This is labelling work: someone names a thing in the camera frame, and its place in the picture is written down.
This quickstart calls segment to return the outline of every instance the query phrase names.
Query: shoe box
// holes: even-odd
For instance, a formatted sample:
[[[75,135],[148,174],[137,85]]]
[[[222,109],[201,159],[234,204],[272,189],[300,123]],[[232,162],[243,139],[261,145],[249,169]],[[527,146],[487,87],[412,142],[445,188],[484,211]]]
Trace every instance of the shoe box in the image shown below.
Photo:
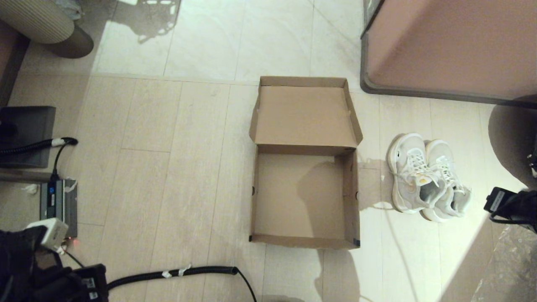
[[[362,132],[345,78],[260,79],[249,240],[360,247],[356,147]]]

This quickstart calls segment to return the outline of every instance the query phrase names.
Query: cardboard box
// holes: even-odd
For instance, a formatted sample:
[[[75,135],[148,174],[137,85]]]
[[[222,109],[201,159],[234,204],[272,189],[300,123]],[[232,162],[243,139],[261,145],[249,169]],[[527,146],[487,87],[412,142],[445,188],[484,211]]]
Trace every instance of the cardboard box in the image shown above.
[[[362,133],[344,78],[261,77],[250,241],[360,247],[356,147]]]

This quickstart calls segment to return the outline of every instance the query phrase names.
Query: box flap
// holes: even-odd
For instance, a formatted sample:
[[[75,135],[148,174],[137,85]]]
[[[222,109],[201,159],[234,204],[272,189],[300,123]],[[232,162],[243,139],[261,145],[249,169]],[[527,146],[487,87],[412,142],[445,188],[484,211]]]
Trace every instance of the box flap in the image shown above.
[[[356,147],[362,139],[344,78],[261,77],[256,144]]]

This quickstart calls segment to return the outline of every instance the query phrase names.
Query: shoe tongue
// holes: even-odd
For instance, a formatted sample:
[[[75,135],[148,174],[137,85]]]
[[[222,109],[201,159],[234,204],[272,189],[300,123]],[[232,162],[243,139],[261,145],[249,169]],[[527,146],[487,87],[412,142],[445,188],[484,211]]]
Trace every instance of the shoe tongue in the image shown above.
[[[432,181],[433,179],[427,175],[416,174],[416,186],[424,186],[430,184]]]

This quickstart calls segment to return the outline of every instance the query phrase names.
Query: sneaker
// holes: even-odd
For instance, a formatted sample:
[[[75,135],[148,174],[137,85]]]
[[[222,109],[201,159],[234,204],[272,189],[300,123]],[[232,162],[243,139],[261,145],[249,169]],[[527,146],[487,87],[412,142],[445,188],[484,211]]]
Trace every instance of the sneaker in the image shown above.
[[[471,190],[462,185],[455,173],[453,153],[448,143],[433,140],[425,148],[429,168],[433,170],[448,187],[434,208],[426,208],[422,213],[431,221],[446,222],[453,217],[463,217],[471,200]]]
[[[414,214],[433,208],[447,187],[425,161],[425,143],[417,133],[398,137],[390,146],[387,162],[394,175],[392,200],[401,212]]]

